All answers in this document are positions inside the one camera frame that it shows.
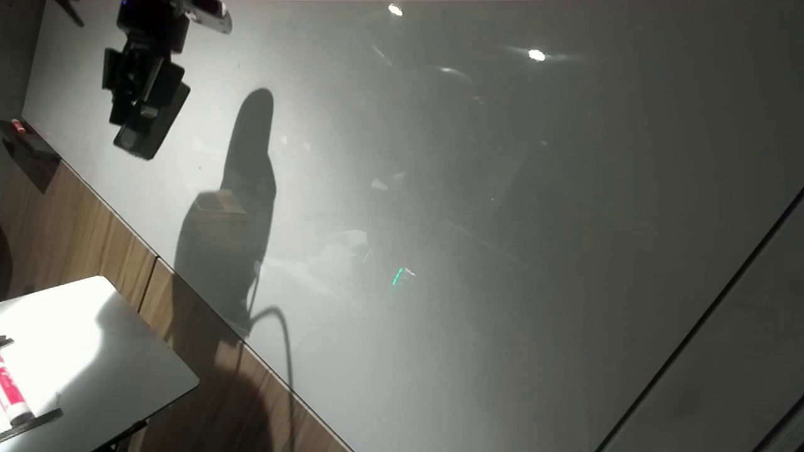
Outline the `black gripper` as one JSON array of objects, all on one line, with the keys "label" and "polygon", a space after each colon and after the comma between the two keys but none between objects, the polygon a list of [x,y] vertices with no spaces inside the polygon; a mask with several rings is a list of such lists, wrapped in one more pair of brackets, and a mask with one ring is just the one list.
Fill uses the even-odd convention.
[{"label": "black gripper", "polygon": [[[140,42],[165,52],[181,52],[189,32],[189,18],[171,0],[120,0],[116,25]],[[110,122],[123,126],[133,108],[133,87],[126,72],[126,58],[103,49],[103,87],[110,93]]]}]

